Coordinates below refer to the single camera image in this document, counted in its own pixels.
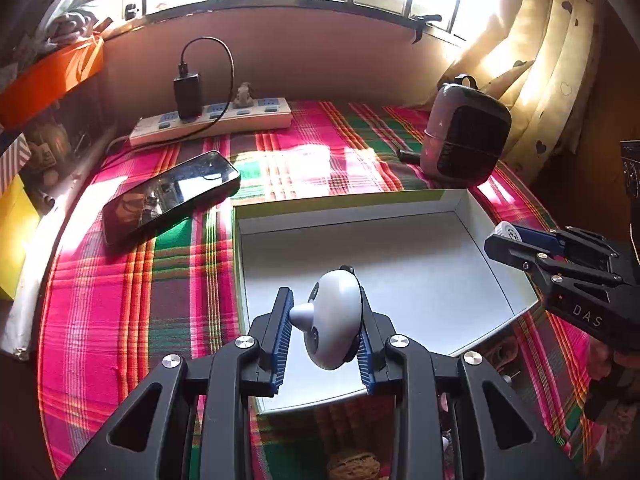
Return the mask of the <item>yellow box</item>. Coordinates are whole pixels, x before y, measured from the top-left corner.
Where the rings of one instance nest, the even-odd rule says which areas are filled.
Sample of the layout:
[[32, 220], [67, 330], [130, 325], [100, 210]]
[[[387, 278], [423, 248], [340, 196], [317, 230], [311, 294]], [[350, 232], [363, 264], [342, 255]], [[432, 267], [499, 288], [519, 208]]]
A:
[[0, 288], [2, 300], [15, 298], [30, 239], [40, 222], [38, 212], [16, 176], [1, 197]]

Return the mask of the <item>red plaid tablecloth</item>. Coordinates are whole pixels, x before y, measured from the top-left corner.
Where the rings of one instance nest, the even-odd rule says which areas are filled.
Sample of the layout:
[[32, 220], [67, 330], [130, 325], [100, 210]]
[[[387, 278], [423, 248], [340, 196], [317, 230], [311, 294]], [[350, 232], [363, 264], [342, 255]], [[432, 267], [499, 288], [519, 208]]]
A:
[[[39, 411], [58, 477], [163, 356], [208, 356], [240, 334], [232, 292], [230, 200], [109, 259], [101, 209], [113, 195], [211, 149], [241, 171], [235, 203], [434, 186], [395, 155], [396, 145], [420, 148], [426, 113], [330, 101], [290, 107], [288, 129], [172, 144], [118, 162], [112, 157], [90, 180], [66, 226], [43, 296]], [[503, 164], [472, 193], [492, 220], [556, 227]], [[541, 308], [511, 326], [508, 333], [520, 347], [516, 392], [574, 464], [600, 458], [605, 430], [582, 414], [588, 337]], [[386, 477], [393, 419], [393, 403], [372, 396], [299, 414], [252, 414], [256, 478], [323, 479], [329, 458], [347, 450], [372, 453]]]

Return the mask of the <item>black smartphone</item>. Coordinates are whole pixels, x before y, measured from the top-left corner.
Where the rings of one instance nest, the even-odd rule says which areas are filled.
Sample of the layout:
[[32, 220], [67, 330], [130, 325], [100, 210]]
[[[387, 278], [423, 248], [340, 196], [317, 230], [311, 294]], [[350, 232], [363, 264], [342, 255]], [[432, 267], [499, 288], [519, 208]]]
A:
[[117, 195], [102, 208], [107, 247], [120, 247], [170, 229], [203, 205], [239, 191], [241, 173], [215, 150], [180, 162]]

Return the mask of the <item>grey portable fan heater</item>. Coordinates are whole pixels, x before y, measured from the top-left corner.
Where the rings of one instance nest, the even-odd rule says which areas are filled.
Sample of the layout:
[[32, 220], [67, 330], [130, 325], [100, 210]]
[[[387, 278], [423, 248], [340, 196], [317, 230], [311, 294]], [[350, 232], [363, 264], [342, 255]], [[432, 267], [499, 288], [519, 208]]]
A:
[[397, 157], [431, 180], [470, 188], [494, 171], [511, 124], [509, 110], [480, 91], [473, 77], [461, 74], [438, 90], [421, 151], [398, 150]]

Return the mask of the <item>cream heart pattern curtain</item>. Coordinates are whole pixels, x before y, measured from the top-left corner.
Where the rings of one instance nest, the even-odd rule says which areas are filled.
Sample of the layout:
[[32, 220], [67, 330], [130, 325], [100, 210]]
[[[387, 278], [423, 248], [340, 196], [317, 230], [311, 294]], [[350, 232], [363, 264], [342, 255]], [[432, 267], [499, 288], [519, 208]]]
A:
[[567, 125], [588, 98], [599, 3], [497, 0], [484, 29], [440, 78], [467, 74], [509, 110], [501, 158], [525, 183], [578, 140]]

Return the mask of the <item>white cardboard box tray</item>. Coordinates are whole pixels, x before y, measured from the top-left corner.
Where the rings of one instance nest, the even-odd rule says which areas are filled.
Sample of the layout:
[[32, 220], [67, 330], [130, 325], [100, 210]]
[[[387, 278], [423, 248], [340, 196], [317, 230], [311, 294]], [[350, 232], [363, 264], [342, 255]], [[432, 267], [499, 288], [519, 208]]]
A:
[[243, 326], [282, 287], [305, 301], [322, 274], [351, 266], [371, 308], [428, 350], [456, 356], [537, 302], [526, 275], [490, 260], [495, 223], [467, 190], [354, 194], [242, 205], [233, 253]]

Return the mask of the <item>white panda toy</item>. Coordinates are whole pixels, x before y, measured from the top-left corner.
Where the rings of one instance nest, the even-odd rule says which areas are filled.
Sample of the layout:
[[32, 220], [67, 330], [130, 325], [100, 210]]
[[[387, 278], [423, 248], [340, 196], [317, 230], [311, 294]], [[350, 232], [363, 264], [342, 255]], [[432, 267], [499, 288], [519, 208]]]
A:
[[322, 370], [349, 362], [359, 347], [362, 297], [352, 271], [332, 270], [314, 284], [306, 304], [288, 312], [291, 324], [304, 334], [311, 361]]

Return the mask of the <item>black charger adapter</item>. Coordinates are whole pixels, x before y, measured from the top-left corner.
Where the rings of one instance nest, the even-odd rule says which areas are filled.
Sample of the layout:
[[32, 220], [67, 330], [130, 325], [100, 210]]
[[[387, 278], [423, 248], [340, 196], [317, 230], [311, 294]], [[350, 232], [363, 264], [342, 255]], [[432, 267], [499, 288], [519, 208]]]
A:
[[202, 114], [203, 98], [200, 75], [191, 73], [186, 62], [178, 65], [178, 77], [174, 79], [174, 95], [181, 120], [195, 119]]

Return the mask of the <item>white power strip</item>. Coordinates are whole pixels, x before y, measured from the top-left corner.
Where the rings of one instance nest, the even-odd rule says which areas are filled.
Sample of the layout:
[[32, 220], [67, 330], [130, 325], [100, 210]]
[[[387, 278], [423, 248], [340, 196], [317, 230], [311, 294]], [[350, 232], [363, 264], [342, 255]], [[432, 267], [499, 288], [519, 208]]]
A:
[[224, 112], [224, 103], [206, 105], [202, 114], [184, 122], [176, 110], [165, 114], [141, 118], [129, 135], [133, 148], [154, 142], [167, 142], [188, 136], [219, 136], [259, 130], [288, 128], [293, 114], [285, 98], [258, 99], [250, 107], [230, 105]]

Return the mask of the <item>black window latch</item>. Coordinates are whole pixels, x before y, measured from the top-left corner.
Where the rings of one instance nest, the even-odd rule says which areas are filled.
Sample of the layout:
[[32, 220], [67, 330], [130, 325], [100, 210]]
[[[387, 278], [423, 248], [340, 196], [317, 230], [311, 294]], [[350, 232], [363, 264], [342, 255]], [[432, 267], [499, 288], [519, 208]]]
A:
[[440, 23], [442, 16], [440, 14], [411, 15], [410, 20], [414, 24], [414, 39], [412, 43], [417, 44], [422, 40], [425, 29], [431, 27], [432, 23]]

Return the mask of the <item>white round tape roll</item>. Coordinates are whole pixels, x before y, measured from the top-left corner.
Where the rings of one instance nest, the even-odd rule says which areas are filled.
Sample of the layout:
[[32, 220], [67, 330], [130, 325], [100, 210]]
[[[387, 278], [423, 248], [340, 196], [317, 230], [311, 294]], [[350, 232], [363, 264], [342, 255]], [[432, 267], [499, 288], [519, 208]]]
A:
[[520, 232], [518, 232], [518, 229], [513, 224], [507, 221], [499, 222], [495, 226], [494, 232], [492, 232], [492, 234], [504, 238], [505, 240], [510, 240], [511, 242], [521, 243], [523, 241]]

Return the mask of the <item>orange storage box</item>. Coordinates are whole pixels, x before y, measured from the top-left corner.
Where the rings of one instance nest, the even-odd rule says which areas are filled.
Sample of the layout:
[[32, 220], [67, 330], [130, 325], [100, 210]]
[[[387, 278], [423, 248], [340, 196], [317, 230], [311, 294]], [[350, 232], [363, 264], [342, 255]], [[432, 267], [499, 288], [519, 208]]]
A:
[[1, 93], [2, 127], [11, 130], [24, 126], [54, 101], [103, 70], [103, 66], [104, 40], [99, 34], [42, 58]]

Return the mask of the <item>small white plug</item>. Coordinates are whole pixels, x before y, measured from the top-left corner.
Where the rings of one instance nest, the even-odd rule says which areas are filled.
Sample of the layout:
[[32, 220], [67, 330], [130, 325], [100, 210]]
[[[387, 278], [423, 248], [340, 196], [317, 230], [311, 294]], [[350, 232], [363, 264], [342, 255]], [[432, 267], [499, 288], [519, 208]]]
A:
[[235, 108], [249, 108], [253, 105], [254, 98], [252, 96], [252, 85], [248, 81], [242, 82], [238, 90], [236, 90], [233, 106]]

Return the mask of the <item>walnut on table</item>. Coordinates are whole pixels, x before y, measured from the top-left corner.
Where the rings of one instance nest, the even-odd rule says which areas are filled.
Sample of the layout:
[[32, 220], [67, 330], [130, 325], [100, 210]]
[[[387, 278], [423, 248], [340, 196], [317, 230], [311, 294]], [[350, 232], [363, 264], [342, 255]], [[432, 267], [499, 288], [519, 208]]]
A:
[[373, 480], [378, 478], [381, 464], [371, 452], [344, 450], [333, 454], [326, 471], [331, 480]]

